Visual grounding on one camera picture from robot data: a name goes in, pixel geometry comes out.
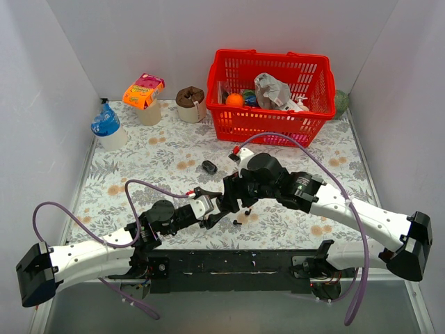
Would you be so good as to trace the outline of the black taped earbud charging case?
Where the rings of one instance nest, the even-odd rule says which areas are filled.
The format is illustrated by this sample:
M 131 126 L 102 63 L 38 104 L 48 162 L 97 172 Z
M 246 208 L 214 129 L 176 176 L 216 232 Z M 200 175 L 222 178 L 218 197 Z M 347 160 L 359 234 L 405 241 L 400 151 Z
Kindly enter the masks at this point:
M 218 171 L 217 166 L 209 160 L 204 160 L 201 164 L 201 167 L 206 173 L 210 175 L 214 175 Z

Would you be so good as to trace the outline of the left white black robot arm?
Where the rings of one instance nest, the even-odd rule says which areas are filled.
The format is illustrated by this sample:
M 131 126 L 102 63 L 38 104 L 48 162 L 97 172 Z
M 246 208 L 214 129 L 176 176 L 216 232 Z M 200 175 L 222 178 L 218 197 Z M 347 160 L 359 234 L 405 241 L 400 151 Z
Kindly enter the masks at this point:
M 95 278 L 129 274 L 141 278 L 148 262 L 140 255 L 161 245 L 161 237 L 175 235 L 195 223 L 210 229 L 228 213 L 207 197 L 183 207 L 168 200 L 155 202 L 139 221 L 98 240 L 66 246 L 32 245 L 16 266 L 22 306 L 30 308 L 52 299 L 63 289 Z

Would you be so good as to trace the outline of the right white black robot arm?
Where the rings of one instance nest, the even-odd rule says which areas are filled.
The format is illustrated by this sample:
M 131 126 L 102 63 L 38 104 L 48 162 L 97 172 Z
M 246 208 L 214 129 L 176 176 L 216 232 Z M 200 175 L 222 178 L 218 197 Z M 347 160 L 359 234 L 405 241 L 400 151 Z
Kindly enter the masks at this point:
M 216 201 L 221 212 L 236 213 L 260 199 L 275 199 L 287 209 L 363 231 L 366 243 L 327 242 L 319 248 L 322 253 L 315 258 L 314 266 L 322 276 L 368 264 L 405 280 L 423 279 L 432 246 L 430 217 L 423 212 L 397 214 L 352 199 L 319 177 L 290 173 L 267 153 L 242 157 L 238 171 L 225 177 L 223 185 L 224 193 Z

